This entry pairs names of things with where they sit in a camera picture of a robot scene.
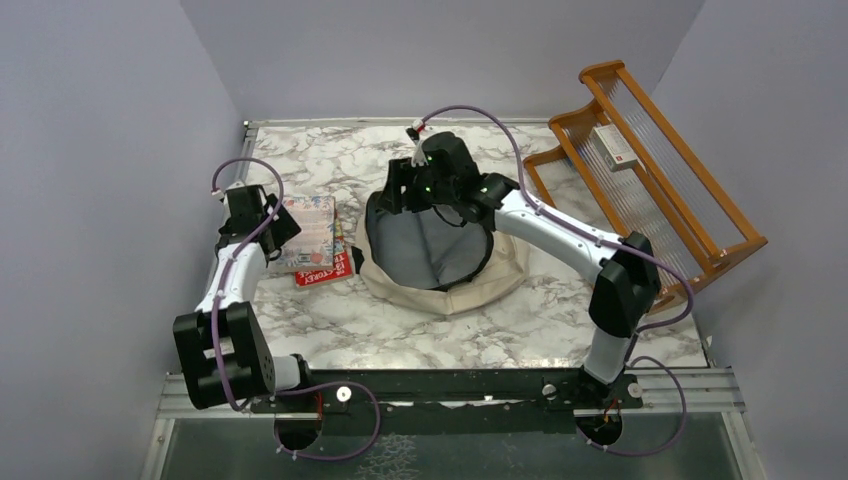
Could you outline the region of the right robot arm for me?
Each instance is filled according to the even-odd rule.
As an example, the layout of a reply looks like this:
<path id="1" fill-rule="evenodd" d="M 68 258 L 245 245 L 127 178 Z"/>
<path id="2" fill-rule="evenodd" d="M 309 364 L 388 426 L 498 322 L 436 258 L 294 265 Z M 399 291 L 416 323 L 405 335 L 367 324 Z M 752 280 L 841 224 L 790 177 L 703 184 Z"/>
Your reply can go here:
<path id="1" fill-rule="evenodd" d="M 424 138 L 409 127 L 412 156 L 393 159 L 378 194 L 388 214 L 428 214 L 445 227 L 471 225 L 502 233 L 552 255 L 592 285 L 588 313 L 595 325 L 577 380 L 579 398 L 600 407 L 617 392 L 639 322 L 660 291 L 650 240 L 639 232 L 618 237 L 550 210 L 503 174 L 483 173 L 463 139 L 452 132 Z"/>

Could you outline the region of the floral cover book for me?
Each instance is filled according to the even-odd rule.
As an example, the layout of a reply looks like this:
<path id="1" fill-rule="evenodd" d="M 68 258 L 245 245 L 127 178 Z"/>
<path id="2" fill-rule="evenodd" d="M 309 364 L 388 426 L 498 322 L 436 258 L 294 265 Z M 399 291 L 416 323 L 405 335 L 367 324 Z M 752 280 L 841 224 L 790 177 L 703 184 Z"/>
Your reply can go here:
<path id="1" fill-rule="evenodd" d="M 283 206 L 301 232 L 282 247 L 282 255 L 275 261 L 278 269 L 286 273 L 330 269 L 335 253 L 335 197 L 286 196 Z"/>

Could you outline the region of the cream canvas backpack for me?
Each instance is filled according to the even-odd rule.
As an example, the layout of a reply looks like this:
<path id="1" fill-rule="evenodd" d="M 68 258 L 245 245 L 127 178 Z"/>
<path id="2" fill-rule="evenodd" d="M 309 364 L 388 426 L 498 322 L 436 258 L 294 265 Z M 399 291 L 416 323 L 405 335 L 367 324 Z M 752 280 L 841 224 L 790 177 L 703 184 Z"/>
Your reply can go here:
<path id="1" fill-rule="evenodd" d="M 447 207 L 393 215 L 378 206 L 380 194 L 367 198 L 351 247 L 355 271 L 373 296 L 453 315 L 493 303 L 528 278 L 528 243 L 478 224 L 460 226 Z"/>

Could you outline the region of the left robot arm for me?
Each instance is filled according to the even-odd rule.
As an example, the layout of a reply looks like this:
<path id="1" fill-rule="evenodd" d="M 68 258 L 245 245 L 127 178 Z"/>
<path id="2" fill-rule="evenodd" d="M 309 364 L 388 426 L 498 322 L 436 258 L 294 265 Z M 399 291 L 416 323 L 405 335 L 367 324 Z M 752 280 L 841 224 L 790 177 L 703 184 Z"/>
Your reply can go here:
<path id="1" fill-rule="evenodd" d="M 273 356 L 251 301 L 269 263 L 301 232 L 278 198 L 260 185 L 235 184 L 223 194 L 228 217 L 218 230 L 216 271 L 204 298 L 173 323 L 192 405 L 207 409 L 276 393 L 298 411 L 313 401 L 314 384 L 299 354 Z"/>

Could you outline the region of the small white red box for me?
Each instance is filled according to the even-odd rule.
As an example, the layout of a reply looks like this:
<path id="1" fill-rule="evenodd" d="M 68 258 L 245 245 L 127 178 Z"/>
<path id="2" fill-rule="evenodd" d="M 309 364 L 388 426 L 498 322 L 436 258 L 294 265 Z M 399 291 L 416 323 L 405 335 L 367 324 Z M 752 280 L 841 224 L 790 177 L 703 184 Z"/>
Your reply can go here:
<path id="1" fill-rule="evenodd" d="M 611 172 L 631 169 L 639 163 L 638 155 L 616 125 L 595 126 L 589 138 Z"/>

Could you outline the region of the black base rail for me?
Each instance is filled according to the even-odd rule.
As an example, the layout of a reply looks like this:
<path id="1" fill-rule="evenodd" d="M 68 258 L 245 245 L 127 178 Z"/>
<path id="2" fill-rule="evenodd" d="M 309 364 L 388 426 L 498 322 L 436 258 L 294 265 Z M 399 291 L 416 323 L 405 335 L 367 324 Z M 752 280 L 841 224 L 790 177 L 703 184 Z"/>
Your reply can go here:
<path id="1" fill-rule="evenodd" d="M 602 386 L 579 368 L 315 370 L 310 382 L 321 390 L 276 394 L 252 413 L 326 436 L 572 434 L 581 416 L 643 405 L 636 376 Z"/>

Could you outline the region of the wooden rack with clear slats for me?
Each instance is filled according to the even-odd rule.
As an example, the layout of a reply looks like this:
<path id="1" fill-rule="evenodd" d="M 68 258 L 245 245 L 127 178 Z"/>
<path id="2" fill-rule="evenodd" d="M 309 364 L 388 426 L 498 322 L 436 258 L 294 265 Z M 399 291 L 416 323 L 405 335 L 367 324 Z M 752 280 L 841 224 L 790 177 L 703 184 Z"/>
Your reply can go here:
<path id="1" fill-rule="evenodd" d="M 767 244 L 623 61 L 589 66 L 579 79 L 591 101 L 552 117 L 548 127 L 558 146 L 524 161 L 545 203 L 554 199 L 543 167 L 569 166 L 614 232 L 647 236 L 655 255 L 696 292 Z M 615 170 L 591 143 L 593 130 L 609 125 L 633 150 L 635 164 Z"/>

